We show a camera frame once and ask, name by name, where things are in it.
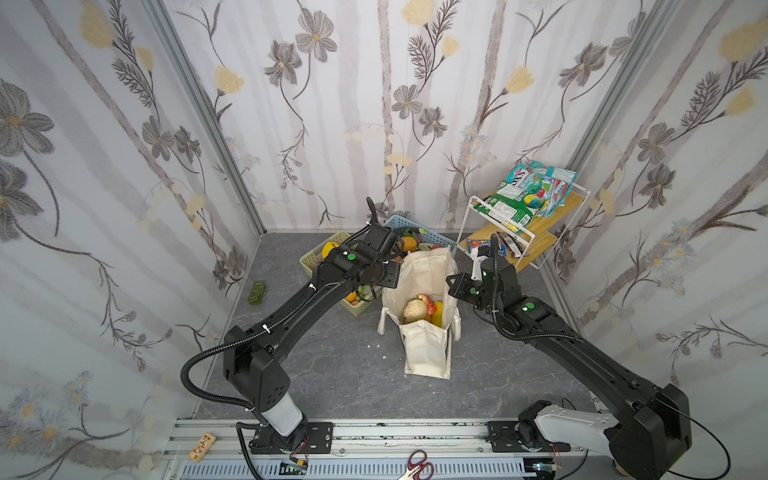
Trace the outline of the red toy apple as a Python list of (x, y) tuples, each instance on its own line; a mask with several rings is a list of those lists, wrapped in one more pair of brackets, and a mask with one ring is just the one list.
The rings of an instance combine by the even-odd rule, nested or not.
[(431, 300), (431, 298), (426, 294), (419, 294), (418, 299), (422, 301), (422, 303), (425, 305), (426, 308), (426, 315), (432, 316), (435, 314), (437, 310), (436, 304)]

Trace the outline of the beige toy garlic bulb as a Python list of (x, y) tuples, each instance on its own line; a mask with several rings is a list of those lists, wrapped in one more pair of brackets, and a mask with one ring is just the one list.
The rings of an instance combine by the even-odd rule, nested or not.
[(418, 298), (411, 299), (403, 310), (403, 323), (410, 324), (427, 317), (425, 305)]

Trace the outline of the floral canvas tote bag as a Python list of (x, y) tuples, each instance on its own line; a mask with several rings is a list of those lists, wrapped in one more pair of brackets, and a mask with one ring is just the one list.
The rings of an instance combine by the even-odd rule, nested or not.
[(405, 352), (404, 372), (438, 379), (451, 377), (453, 342), (461, 338), (458, 301), (447, 278), (458, 273), (446, 247), (408, 254), (400, 262), (397, 286), (382, 290), (377, 332), (397, 328)]

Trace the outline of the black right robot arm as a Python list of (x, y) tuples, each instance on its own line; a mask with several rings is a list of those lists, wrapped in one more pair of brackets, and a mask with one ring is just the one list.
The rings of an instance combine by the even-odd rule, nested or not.
[(634, 479), (659, 479), (690, 449), (688, 397), (632, 372), (572, 329), (555, 309), (523, 294), (516, 268), (498, 251), (498, 237), (480, 272), (450, 275), (451, 297), (482, 310), (505, 339), (555, 360), (606, 406), (603, 414), (540, 400), (523, 410), (515, 437), (528, 450), (567, 443), (612, 458)]

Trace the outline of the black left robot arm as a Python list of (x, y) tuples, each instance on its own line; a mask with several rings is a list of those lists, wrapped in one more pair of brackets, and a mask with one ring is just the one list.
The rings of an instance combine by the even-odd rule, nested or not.
[[(193, 356), (181, 367), (180, 382), (195, 397), (235, 405), (258, 420), (256, 427), (272, 435), (282, 451), (296, 451), (307, 437), (306, 415), (292, 400), (290, 377), (281, 362), (327, 311), (362, 287), (394, 289), (400, 264), (396, 234), (378, 219), (376, 206), (366, 199), (371, 217), (366, 226), (334, 247), (315, 265), (299, 291), (261, 322), (243, 330), (231, 328), (221, 344)], [(202, 361), (223, 356), (223, 376), (236, 397), (208, 392), (191, 379)]]

